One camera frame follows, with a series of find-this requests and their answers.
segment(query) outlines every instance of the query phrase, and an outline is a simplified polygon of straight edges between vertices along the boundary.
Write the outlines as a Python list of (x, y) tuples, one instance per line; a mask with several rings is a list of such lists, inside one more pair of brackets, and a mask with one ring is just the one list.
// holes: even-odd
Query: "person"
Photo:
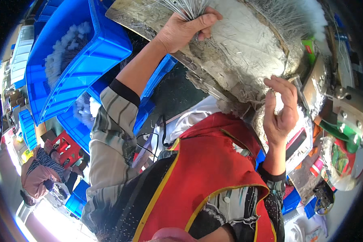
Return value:
[[(286, 137), (298, 120), (296, 88), (272, 76), (265, 84), (264, 129), (269, 143), (255, 170), (260, 146), (239, 118), (216, 112), (194, 123), (138, 174), (132, 167), (133, 134), (140, 96), (161, 59), (183, 48), (223, 16), (206, 14), (185, 22), (173, 14), (157, 36), (102, 91), (89, 144), (90, 182), (82, 222), (99, 241), (284, 241)], [(234, 150), (234, 144), (244, 152)]]
[(83, 177), (82, 170), (74, 165), (64, 169), (60, 165), (60, 154), (46, 140), (44, 148), (37, 146), (32, 150), (33, 156), (22, 165), (20, 175), (22, 190), (20, 195), (28, 207), (36, 205), (48, 192), (53, 190), (55, 182), (65, 182), (70, 194), (78, 175)]

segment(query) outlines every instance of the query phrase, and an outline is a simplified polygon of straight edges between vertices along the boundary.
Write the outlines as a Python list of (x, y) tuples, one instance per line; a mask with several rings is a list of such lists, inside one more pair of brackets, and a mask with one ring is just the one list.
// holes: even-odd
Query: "bundle of wire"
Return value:
[(155, 0), (179, 14), (185, 21), (197, 19), (205, 13), (211, 0)]

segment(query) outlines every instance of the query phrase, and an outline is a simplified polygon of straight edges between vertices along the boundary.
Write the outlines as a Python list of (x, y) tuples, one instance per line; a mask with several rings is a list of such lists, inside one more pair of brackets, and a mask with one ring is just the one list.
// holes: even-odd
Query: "white bristles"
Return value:
[(73, 104), (73, 116), (89, 129), (92, 129), (95, 121), (94, 118), (97, 116), (98, 109), (101, 106), (96, 102), (98, 109), (95, 110), (92, 100), (96, 102), (87, 92), (84, 92)]
[[(55, 42), (55, 45), (53, 45), (54, 52), (45, 59), (46, 78), (48, 85), (51, 88), (55, 86), (62, 74), (62, 65), (65, 63), (68, 65), (72, 58), (75, 57), (75, 54), (80, 51), (78, 49), (82, 49), (86, 45), (83, 38), (84, 35), (90, 33), (90, 31), (91, 27), (89, 22), (83, 22), (79, 26), (73, 24), (70, 26), (67, 33), (62, 36), (61, 40)], [(74, 52), (75, 54), (68, 55), (68, 52)]]
[(205, 13), (211, 0), (155, 0), (179, 14), (185, 21), (197, 19)]

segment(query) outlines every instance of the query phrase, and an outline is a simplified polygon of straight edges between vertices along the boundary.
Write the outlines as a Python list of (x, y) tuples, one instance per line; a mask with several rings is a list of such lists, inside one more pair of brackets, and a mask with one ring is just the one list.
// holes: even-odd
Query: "shirt button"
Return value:
[(224, 201), (225, 203), (230, 203), (230, 198), (229, 198), (229, 197), (224, 197), (223, 201)]

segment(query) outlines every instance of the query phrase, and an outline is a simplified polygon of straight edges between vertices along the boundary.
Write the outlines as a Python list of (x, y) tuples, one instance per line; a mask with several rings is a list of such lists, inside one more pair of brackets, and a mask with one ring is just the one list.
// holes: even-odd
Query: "black cable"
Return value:
[[(157, 133), (146, 133), (146, 134), (140, 134), (139, 136), (137, 136), (137, 139), (140, 137), (140, 136), (144, 136), (144, 135), (147, 135), (147, 134), (155, 134), (155, 135), (157, 135), (158, 136), (158, 141), (157, 141), (157, 145), (156, 145), (156, 149), (155, 149), (155, 153), (156, 153), (156, 151), (157, 151), (157, 149), (159, 148), (159, 134), (157, 134)], [(144, 150), (146, 150), (146, 151), (148, 151), (148, 152), (150, 152), (154, 157), (156, 157), (157, 159), (159, 159), (153, 152), (151, 152), (150, 150), (148, 150), (147, 148), (144, 148), (144, 147), (142, 147), (141, 145), (139, 145), (139, 144), (137, 144), (137, 146), (138, 147), (140, 147), (141, 149), (144, 149)]]

